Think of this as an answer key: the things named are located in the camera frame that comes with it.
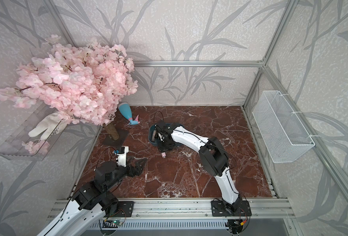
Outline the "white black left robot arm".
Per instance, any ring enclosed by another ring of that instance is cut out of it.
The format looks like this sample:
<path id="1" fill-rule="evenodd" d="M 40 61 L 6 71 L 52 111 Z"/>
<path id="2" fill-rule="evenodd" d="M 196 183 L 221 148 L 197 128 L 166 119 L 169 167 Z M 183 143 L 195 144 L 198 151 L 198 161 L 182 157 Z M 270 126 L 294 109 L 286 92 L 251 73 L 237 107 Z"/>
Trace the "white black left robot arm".
<path id="1" fill-rule="evenodd" d="M 135 165 L 118 166 L 106 161 L 95 169 L 94 179 L 74 193 L 64 209 L 40 233 L 40 236 L 79 236 L 93 223 L 122 210 L 111 189 L 124 177 L 142 174 L 146 158 Z"/>

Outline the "teal plastic storage box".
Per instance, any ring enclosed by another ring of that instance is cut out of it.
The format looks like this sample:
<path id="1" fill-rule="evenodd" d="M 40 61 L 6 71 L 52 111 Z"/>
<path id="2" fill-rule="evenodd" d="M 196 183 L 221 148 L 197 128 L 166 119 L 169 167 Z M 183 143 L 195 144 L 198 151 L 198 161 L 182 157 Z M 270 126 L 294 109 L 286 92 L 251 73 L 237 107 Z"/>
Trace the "teal plastic storage box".
<path id="1" fill-rule="evenodd" d="M 174 149 L 180 146 L 172 137 L 174 130 L 179 126 L 181 126 L 181 124 L 166 123 L 160 120 L 150 127 L 148 140 L 161 152 Z"/>

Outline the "beige nude lipstick tube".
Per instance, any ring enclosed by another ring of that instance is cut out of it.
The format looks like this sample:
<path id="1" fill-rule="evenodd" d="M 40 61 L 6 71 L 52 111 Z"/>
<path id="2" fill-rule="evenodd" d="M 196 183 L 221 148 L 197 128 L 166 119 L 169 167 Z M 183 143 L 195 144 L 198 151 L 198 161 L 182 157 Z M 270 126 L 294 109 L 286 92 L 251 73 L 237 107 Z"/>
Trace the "beige nude lipstick tube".
<path id="1" fill-rule="evenodd" d="M 155 142 L 155 140 L 156 140 L 156 133 L 157 133 L 157 131 L 156 130 L 154 130 L 153 132 L 152 132 L 152 137 L 151 137 L 151 141 L 154 143 Z"/>

